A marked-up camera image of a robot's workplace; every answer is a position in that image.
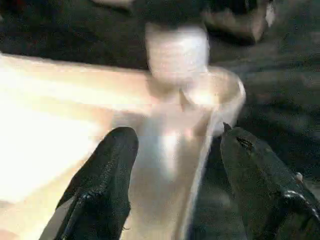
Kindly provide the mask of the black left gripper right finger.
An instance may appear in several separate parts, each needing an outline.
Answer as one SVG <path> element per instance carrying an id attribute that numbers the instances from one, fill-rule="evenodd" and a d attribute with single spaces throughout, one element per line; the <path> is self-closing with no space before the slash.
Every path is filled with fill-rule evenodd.
<path id="1" fill-rule="evenodd" d="M 221 159 L 249 240 L 318 240 L 320 202 L 250 132 L 224 123 Z"/>

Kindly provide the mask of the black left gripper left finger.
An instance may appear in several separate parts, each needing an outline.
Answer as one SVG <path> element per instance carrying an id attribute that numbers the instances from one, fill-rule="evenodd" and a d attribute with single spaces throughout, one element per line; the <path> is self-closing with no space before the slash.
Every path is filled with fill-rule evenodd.
<path id="1" fill-rule="evenodd" d="M 55 240 L 118 240 L 131 206 L 129 185 L 139 148 L 135 130 L 111 130 L 75 173 L 55 211 L 66 207 Z"/>

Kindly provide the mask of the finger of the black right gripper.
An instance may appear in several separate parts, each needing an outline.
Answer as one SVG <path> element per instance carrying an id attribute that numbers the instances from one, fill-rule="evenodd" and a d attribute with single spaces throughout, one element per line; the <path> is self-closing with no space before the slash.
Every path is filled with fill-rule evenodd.
<path id="1" fill-rule="evenodd" d="M 178 26 L 200 18 L 205 0 L 137 0 L 136 15 L 147 23 Z"/>

